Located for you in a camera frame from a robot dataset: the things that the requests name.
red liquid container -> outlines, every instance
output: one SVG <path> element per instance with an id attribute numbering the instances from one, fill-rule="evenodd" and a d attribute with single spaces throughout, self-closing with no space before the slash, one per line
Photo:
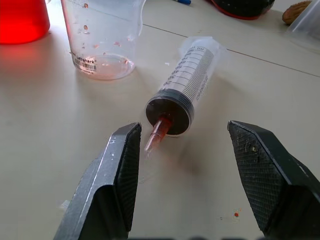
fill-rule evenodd
<path id="1" fill-rule="evenodd" d="M 0 0 L 0 44 L 32 42 L 49 27 L 45 0 Z"/>

syringe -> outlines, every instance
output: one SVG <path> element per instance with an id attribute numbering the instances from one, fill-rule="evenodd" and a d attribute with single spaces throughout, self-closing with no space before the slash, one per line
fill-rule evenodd
<path id="1" fill-rule="evenodd" d="M 159 145 L 165 135 L 179 136 L 190 128 L 195 107 L 222 52 L 226 51 L 212 37 L 189 37 L 182 49 L 186 50 L 184 56 L 146 105 L 145 113 L 153 126 L 144 148 L 147 154 Z"/>

brown object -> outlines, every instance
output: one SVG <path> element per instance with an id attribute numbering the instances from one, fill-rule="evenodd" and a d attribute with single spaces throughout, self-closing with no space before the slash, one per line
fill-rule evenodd
<path id="1" fill-rule="evenodd" d="M 309 6 L 312 1 L 302 1 L 289 7 L 282 15 L 282 20 L 290 25 Z"/>

table surface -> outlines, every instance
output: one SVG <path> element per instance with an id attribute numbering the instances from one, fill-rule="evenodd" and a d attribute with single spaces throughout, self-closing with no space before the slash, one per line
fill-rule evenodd
<path id="1" fill-rule="evenodd" d="M 190 131 L 166 138 L 153 159 L 140 158 L 130 236 L 262 236 L 241 185 L 229 120 L 273 131 L 320 179 L 320 55 L 282 36 L 277 10 L 292 3 L 276 3 L 261 19 L 242 21 L 204 0 L 192 6 L 149 0 L 136 69 L 122 79 L 97 81 L 75 70 L 61 4 L 52 0 L 46 37 L 0 46 L 0 239 L 52 239 L 64 214 L 61 204 L 72 199 L 117 128 L 140 121 L 145 144 L 151 131 L 145 104 L 175 67 L 184 39 L 198 35 L 213 36 L 230 50 L 228 66 L 210 82 Z"/>

syringe tip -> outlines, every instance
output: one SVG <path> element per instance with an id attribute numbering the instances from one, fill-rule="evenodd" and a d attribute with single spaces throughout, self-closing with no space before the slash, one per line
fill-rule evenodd
<path id="1" fill-rule="evenodd" d="M 158 147 L 164 136 L 169 131 L 171 125 L 172 122 L 165 117 L 160 117 L 156 122 L 153 127 L 151 136 L 144 148 L 144 152 L 147 158 L 150 156 L 151 151 Z"/>

